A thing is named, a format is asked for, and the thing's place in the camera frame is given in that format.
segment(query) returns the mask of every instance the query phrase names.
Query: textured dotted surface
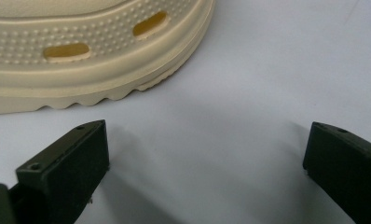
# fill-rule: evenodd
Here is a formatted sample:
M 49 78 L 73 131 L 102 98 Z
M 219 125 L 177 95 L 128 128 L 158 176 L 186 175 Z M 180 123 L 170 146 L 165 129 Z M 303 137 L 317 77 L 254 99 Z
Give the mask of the textured dotted surface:
M 90 63 L 102 57 L 115 57 L 143 44 L 147 39 L 137 40 L 133 27 L 160 11 L 168 13 L 169 25 L 181 20 L 194 6 L 195 0 L 139 0 L 132 1 L 103 16 L 85 20 L 50 20 L 38 24 L 0 25 L 0 65 L 5 68 L 28 64 L 51 65 L 43 57 L 47 47 L 85 43 L 91 49 L 91 56 L 73 63 Z

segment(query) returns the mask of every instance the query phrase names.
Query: shoe sole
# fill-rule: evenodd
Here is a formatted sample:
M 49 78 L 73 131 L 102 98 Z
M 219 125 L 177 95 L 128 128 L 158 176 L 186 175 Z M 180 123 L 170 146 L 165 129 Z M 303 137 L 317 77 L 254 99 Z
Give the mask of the shoe sole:
M 147 66 L 136 69 L 130 74 L 125 74 L 126 76 L 119 74 L 111 77 L 97 77 L 93 83 L 85 85 L 81 83 L 76 85 L 76 88 L 72 86 L 63 88 L 60 86 L 59 88 L 48 87 L 46 89 L 28 90 L 15 87 L 10 88 L 10 91 L 8 88 L 5 88 L 4 91 L 0 90 L 0 114 L 35 111 L 43 106 L 65 109 L 73 104 L 96 105 L 103 99 L 120 100 L 134 90 L 145 91 L 159 84 L 159 82 L 172 75 L 195 51 L 209 26 L 214 5 L 214 0 L 198 1 L 192 10 L 194 14 L 190 13 L 187 15 L 190 19 L 183 20 L 182 24 L 175 26 L 171 30 L 172 35 L 176 35 L 175 29 L 189 32 L 191 35 L 188 35 L 187 38 L 182 38 L 176 48 L 167 50 L 164 55 L 158 55 L 156 62 L 149 63 Z M 192 29 L 187 31 L 182 26 L 192 26 Z M 148 53 L 152 49 L 153 52 L 157 52 L 154 47 L 161 43 L 160 41 L 162 40 L 157 38 L 154 41 L 156 42 L 146 46 L 143 51 Z M 113 60 L 110 63 L 109 65 L 113 66 L 117 61 Z

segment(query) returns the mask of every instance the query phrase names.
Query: shoe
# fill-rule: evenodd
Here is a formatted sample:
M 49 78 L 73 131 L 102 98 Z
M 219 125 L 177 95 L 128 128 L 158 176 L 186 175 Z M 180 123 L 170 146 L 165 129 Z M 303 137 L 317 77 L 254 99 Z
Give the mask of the shoe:
M 158 84 L 195 50 L 214 4 L 0 1 L 0 114 L 95 105 Z

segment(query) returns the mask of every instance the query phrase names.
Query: black object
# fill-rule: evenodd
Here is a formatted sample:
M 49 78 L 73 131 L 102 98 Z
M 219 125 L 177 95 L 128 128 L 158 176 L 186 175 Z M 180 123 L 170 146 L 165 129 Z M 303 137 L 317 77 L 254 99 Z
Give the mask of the black object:
M 371 223 L 371 143 L 313 122 L 303 165 L 356 223 Z
M 108 169 L 104 120 L 74 128 L 0 184 L 0 224 L 74 223 Z

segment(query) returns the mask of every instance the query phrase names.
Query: gray background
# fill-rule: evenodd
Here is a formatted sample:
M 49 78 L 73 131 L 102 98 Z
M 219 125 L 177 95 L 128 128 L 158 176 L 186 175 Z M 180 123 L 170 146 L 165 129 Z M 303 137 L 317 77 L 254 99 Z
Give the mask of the gray background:
M 77 223 L 352 223 L 302 160 L 314 120 L 371 142 L 371 0 L 218 0 L 195 54 L 155 88 L 0 115 L 0 182 L 96 119 L 112 169 Z

